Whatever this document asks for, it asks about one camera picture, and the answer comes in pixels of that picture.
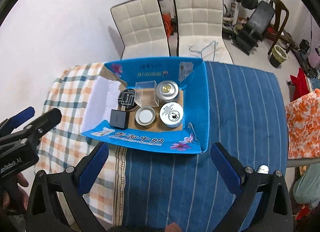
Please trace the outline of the person's left hand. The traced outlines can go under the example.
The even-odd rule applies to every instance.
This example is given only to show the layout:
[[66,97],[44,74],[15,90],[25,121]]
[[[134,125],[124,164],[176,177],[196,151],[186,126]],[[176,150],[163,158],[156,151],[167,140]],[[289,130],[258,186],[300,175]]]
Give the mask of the person's left hand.
[[18,173],[6,181],[1,182],[1,212],[5,213],[10,204],[14,211],[25,213],[28,207],[29,196],[23,190],[29,186],[28,181]]

